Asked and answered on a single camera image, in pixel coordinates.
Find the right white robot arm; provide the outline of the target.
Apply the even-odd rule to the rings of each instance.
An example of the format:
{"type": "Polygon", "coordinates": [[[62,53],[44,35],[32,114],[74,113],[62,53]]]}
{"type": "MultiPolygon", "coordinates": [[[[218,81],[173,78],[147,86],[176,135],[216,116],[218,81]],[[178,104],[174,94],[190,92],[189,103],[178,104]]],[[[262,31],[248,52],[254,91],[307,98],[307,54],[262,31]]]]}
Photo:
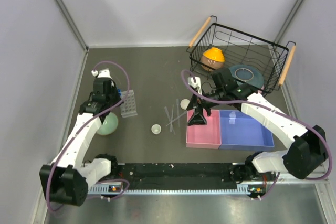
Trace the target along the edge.
{"type": "Polygon", "coordinates": [[[328,162],[326,173],[314,180],[324,179],[332,171],[333,158],[326,142],[325,131],[284,114],[268,102],[259,93],[259,89],[249,83],[238,84],[229,69],[217,69],[212,73],[216,88],[204,94],[198,77],[190,72],[189,77],[181,72],[184,85],[191,91],[192,98],[188,106],[193,110],[191,123],[205,123],[203,112],[220,104],[233,105],[238,111],[253,118],[275,135],[284,145],[285,150],[259,152],[247,158],[245,174],[252,180],[264,173],[287,172],[297,179],[312,180],[309,175],[324,162],[328,162]]]}

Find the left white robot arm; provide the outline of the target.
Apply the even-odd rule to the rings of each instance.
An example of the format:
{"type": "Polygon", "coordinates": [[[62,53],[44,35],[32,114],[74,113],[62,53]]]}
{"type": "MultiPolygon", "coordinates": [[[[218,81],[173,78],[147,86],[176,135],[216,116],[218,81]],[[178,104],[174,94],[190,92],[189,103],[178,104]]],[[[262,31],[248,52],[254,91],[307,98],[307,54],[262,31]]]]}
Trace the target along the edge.
{"type": "Polygon", "coordinates": [[[41,186],[48,205],[58,203],[81,206],[89,189],[100,179],[114,180],[119,174],[116,158],[99,154],[84,165],[90,143],[108,122],[111,108],[121,104],[115,82],[110,77],[97,77],[89,99],[79,109],[75,125],[60,153],[39,171],[41,186]]]}

